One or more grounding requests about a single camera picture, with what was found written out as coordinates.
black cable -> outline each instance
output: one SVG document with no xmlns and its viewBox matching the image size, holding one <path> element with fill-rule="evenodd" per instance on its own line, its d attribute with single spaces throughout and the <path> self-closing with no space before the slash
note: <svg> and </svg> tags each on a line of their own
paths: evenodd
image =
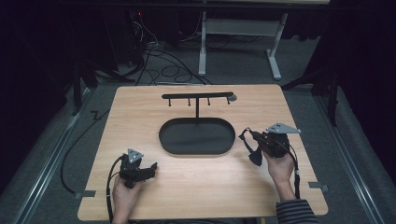
<svg viewBox="0 0 396 224">
<path fill-rule="evenodd" d="M 144 71 L 146 70 L 146 66 L 148 65 L 148 62 L 149 62 L 149 56 L 150 56 L 150 53 L 151 53 L 152 49 L 154 48 L 154 46 L 155 46 L 155 45 L 152 45 L 151 48 L 150 48 L 149 51 L 148 51 L 148 55 L 147 55 L 147 57 L 146 57 L 145 65 L 143 65 L 142 71 L 140 72 L 139 77 L 137 78 L 137 81 L 136 81 L 136 83 L 134 84 L 135 86 L 137 86 L 137 85 L 139 84 L 140 78 L 142 77 Z"/>
<path fill-rule="evenodd" d="M 66 161 L 67 156 L 69 155 L 70 151 L 73 149 L 73 147 L 76 145 L 76 143 L 82 138 L 82 136 L 84 136 L 84 134 L 97 122 L 99 121 L 104 115 L 106 115 L 108 112 L 110 111 L 110 109 L 108 109 L 103 115 L 101 115 L 99 118 L 97 118 L 80 136 L 79 138 L 72 144 L 72 146 L 67 149 L 66 154 L 64 155 L 64 158 L 62 160 L 62 164 L 61 164 L 61 181 L 62 181 L 62 185 L 64 186 L 64 188 L 69 191 L 70 193 L 72 193 L 73 195 L 76 194 L 75 191 L 73 191 L 72 189 L 70 189 L 65 181 L 64 181 L 64 163 Z"/>
<path fill-rule="evenodd" d="M 141 57 L 139 58 L 139 60 L 137 61 L 137 64 L 136 64 L 136 66 L 134 67 L 134 69 L 131 70 L 131 71 L 129 71 L 129 72 L 127 72 L 127 73 L 125 73 L 125 74 L 119 75 L 120 78 L 114 77 L 114 76 L 110 76 L 109 74 L 107 74 L 107 76 L 104 76 L 104 75 L 101 75 L 101 74 L 98 74 L 98 73 L 96 73 L 96 76 L 99 77 L 99 78 L 101 78 L 101 79 L 107 80 L 107 81 L 109 81 L 109 80 L 125 81 L 125 78 L 127 78 L 127 77 L 129 77 L 129 76 L 132 76 L 132 75 L 134 75 L 134 74 L 136 74 L 140 69 L 143 68 L 144 61 L 145 61 L 145 60 L 143 59 L 143 56 L 141 56 Z"/>
<path fill-rule="evenodd" d="M 156 72 L 157 76 L 153 77 L 152 74 L 150 73 L 150 71 Z M 157 70 L 146 70 L 146 72 L 148 72 L 148 74 L 151 76 L 151 81 L 150 81 L 150 83 L 148 85 L 150 86 L 151 83 L 154 83 L 154 85 L 157 86 L 157 83 L 155 82 L 155 80 L 157 80 L 157 78 L 160 77 L 160 72 L 157 71 Z"/>
<path fill-rule="evenodd" d="M 195 75 L 195 74 L 189 69 L 189 67 L 187 67 L 187 65 L 184 64 L 184 63 L 183 63 L 180 59 L 178 59 L 176 56 L 174 56 L 174 55 L 172 55 L 172 54 L 170 54 L 170 53 L 168 53 L 168 52 L 165 52 L 165 51 L 162 51 L 162 50 L 158 50 L 158 49 L 154 50 L 154 52 L 160 52 L 160 53 L 162 53 L 162 54 L 166 54 L 166 55 L 168 55 L 168 56 L 170 56 L 170 57 L 176 59 L 179 63 L 181 63 L 181 64 L 183 65 L 182 68 L 185 69 L 191 76 L 197 78 L 197 79 L 198 79 L 199 81 L 201 81 L 204 85 L 206 85 L 206 83 L 204 82 L 204 80 L 205 80 L 206 82 L 208 82 L 210 85 L 212 85 L 212 82 L 209 81 L 207 78 L 205 78 L 205 77 L 199 77 L 199 76 Z"/>
<path fill-rule="evenodd" d="M 185 80 L 180 80 L 181 77 L 188 76 Z M 177 83 L 186 83 L 191 80 L 191 74 L 180 74 L 175 77 L 175 82 Z"/>
<path fill-rule="evenodd" d="M 173 67 L 175 67 L 177 70 L 176 70 L 176 72 L 174 73 L 174 74 L 172 74 L 172 75 L 166 75 L 165 74 L 165 70 L 166 69 L 168 69 L 168 68 L 173 68 Z M 166 67 L 164 67 L 162 70 L 161 70 L 161 74 L 164 76 L 164 77 L 175 77 L 175 76 L 177 76 L 177 74 L 179 74 L 180 73 L 180 67 L 179 66 L 177 66 L 176 64 L 175 65 L 169 65 L 169 66 L 166 66 Z"/>
<path fill-rule="evenodd" d="M 113 215 L 113 209 L 112 209 L 112 207 L 111 207 L 110 181 L 111 181 L 111 178 L 113 178 L 113 176 L 114 176 L 114 175 L 113 175 L 114 167 L 117 165 L 117 163 L 118 163 L 120 160 L 122 160 L 122 157 L 123 157 L 123 155 L 120 156 L 120 157 L 118 157 L 118 158 L 114 161 L 113 165 L 111 166 L 110 172 L 108 173 L 108 178 L 107 178 L 107 184 L 106 184 L 106 202 L 107 202 L 108 218 L 109 218 L 109 220 L 110 220 L 110 223 L 113 222 L 113 217 L 114 217 L 114 215 Z"/>
<path fill-rule="evenodd" d="M 290 150 L 287 149 L 285 146 L 283 146 L 283 144 L 279 143 L 278 141 L 276 141 L 276 142 L 278 145 L 280 145 L 286 151 L 288 151 L 289 155 L 293 159 L 293 163 L 294 163 L 294 191 L 295 191 L 294 195 L 296 196 L 297 199 L 300 199 L 300 169 L 298 168 L 298 160 L 297 160 L 296 151 L 294 150 L 294 148 L 291 145 L 289 145 L 294 152 L 294 156 L 293 156 L 293 154 L 291 154 Z"/>
<path fill-rule="evenodd" d="M 129 78 L 127 78 L 127 77 L 123 77 L 122 75 L 120 75 L 120 74 L 118 74 L 118 73 L 116 73 L 116 72 L 114 72 L 114 71 L 112 71 L 112 70 L 107 70 L 107 69 L 105 69 L 103 66 L 101 66 L 101 65 L 99 65 L 99 64 L 97 64 L 97 63 L 94 63 L 94 62 L 92 62 L 92 61 L 90 61 L 90 60 L 85 60 L 85 62 L 86 62 L 87 65 L 89 65 L 91 68 L 101 70 L 101 71 L 105 72 L 106 74 L 108 74 L 109 76 L 114 77 L 115 79 L 117 79 L 117 80 L 119 80 L 119 81 L 123 81 L 123 82 L 134 82 L 134 79 L 129 79 Z"/>
<path fill-rule="evenodd" d="M 115 175 L 119 174 L 120 171 L 116 172 L 114 175 L 111 176 L 111 178 L 113 178 Z"/>
<path fill-rule="evenodd" d="M 208 37 L 212 37 L 212 38 L 215 38 L 215 37 L 221 38 L 221 37 L 223 37 L 223 35 L 222 35 L 222 36 L 218 36 L 218 35 L 209 35 Z M 230 39 L 229 39 L 229 38 L 223 37 L 223 39 L 226 39 L 226 40 L 225 40 L 225 43 L 224 43 L 223 45 L 219 46 L 219 47 L 210 46 L 210 42 L 209 42 L 209 41 L 206 41 L 206 46 L 207 46 L 208 48 L 210 48 L 210 49 L 223 49 L 223 48 L 225 48 L 225 47 L 230 43 Z"/>
</svg>

horizontal bar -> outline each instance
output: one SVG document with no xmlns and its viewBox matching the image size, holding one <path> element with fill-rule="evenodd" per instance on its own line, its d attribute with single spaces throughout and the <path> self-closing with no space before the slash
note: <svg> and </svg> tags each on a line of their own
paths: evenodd
<svg viewBox="0 0 396 224">
<path fill-rule="evenodd" d="M 133 3 L 133 2 L 118 2 L 118 1 L 71 1 L 71 0 L 60 0 L 55 3 L 59 6 L 69 7 L 131 7 L 134 9 L 184 9 L 184 10 L 197 10 L 197 11 L 263 11 L 271 10 L 272 12 L 291 12 L 291 11 L 307 11 L 307 10 L 321 10 L 327 12 L 346 12 L 351 10 L 357 10 L 356 7 L 333 7 L 328 5 L 312 5 L 312 4 L 270 4 L 270 3 Z"/>
<path fill-rule="evenodd" d="M 174 93 L 164 94 L 163 99 L 189 99 L 189 98 L 216 98 L 216 97 L 230 97 L 233 96 L 233 92 L 207 92 L 207 93 Z"/>
</svg>

right hand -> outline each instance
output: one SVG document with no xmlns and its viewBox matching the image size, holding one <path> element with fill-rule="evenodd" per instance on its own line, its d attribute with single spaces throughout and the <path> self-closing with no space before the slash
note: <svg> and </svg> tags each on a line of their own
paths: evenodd
<svg viewBox="0 0 396 224">
<path fill-rule="evenodd" d="M 295 200 L 291 188 L 290 177 L 294 169 L 294 162 L 288 153 L 281 158 L 272 158 L 262 150 L 262 155 L 267 159 L 268 173 L 273 178 L 281 202 Z"/>
</svg>

wooden board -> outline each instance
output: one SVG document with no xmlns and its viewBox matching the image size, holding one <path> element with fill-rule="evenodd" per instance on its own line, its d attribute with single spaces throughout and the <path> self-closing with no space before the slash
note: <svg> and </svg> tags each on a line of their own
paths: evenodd
<svg viewBox="0 0 396 224">
<path fill-rule="evenodd" d="M 227 120 L 236 135 L 246 127 L 261 132 L 278 121 L 295 127 L 277 85 L 121 87 L 86 187 L 96 194 L 82 199 L 78 217 L 108 219 L 107 176 L 113 162 L 128 147 L 144 154 L 141 168 L 154 162 L 159 165 L 155 178 L 146 181 L 132 219 L 274 216 L 278 196 L 266 162 L 263 160 L 262 167 L 254 165 L 238 137 L 228 152 L 217 156 L 176 156 L 161 147 L 159 130 L 166 121 L 195 116 L 194 103 L 188 106 L 187 100 L 172 100 L 172 106 L 168 106 L 163 94 L 220 91 L 233 91 L 237 100 L 229 105 L 225 98 L 213 98 L 210 105 L 201 100 L 200 115 Z M 257 146 L 249 134 L 246 137 L 252 147 Z M 328 208 L 321 190 L 308 187 L 308 182 L 317 179 L 300 135 L 289 134 L 289 139 L 299 159 L 301 196 L 310 202 L 315 214 L 324 215 Z"/>
</svg>

hand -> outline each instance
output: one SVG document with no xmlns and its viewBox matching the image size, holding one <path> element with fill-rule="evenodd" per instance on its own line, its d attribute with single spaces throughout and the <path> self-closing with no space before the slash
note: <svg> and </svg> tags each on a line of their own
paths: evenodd
<svg viewBox="0 0 396 224">
<path fill-rule="evenodd" d="M 263 150 L 262 155 L 267 159 L 268 173 L 274 180 L 280 201 L 295 200 L 296 197 L 290 184 L 291 173 L 294 169 L 291 155 L 286 154 L 281 158 L 272 158 Z"/>
<path fill-rule="evenodd" d="M 113 189 L 114 218 L 112 223 L 128 223 L 129 216 L 137 202 L 143 182 L 134 184 L 132 189 L 125 187 L 125 180 L 116 176 Z"/>
</svg>

